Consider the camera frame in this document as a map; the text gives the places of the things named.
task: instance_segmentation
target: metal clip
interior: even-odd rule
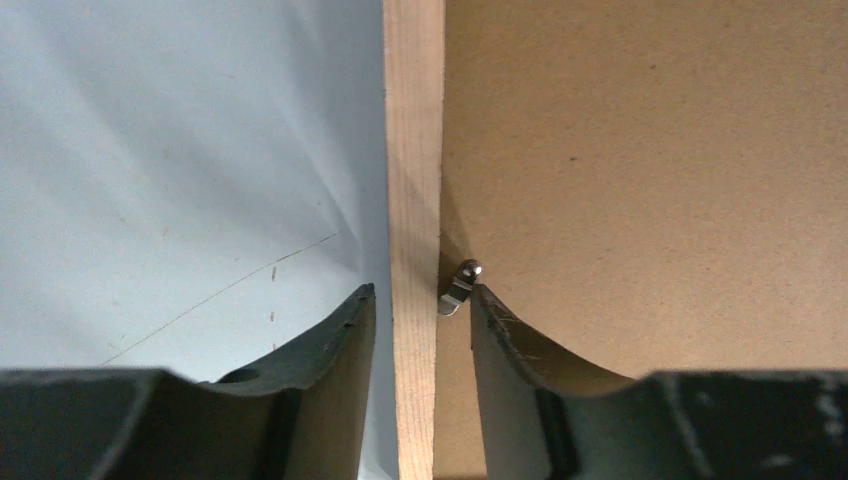
[[[468,296],[471,295],[471,287],[480,274],[483,266],[477,260],[466,260],[459,264],[453,282],[448,291],[439,297],[439,315],[453,315]]]

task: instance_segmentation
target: pale blue surface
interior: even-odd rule
[[[383,115],[379,0],[3,2],[0,366],[213,380],[374,282],[396,478]]]

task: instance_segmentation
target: brown cardboard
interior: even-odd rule
[[[449,0],[442,276],[603,367],[848,368],[844,2]],[[484,472],[467,308],[435,473]]]

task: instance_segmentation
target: black plastic part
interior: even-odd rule
[[[556,345],[485,285],[471,317],[490,480],[848,478],[846,372],[633,381]]]
[[[163,370],[0,373],[0,478],[355,479],[374,289],[274,352],[193,384]]]

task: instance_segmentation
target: wood grain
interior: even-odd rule
[[[401,480],[433,478],[444,2],[384,0],[389,254]]]

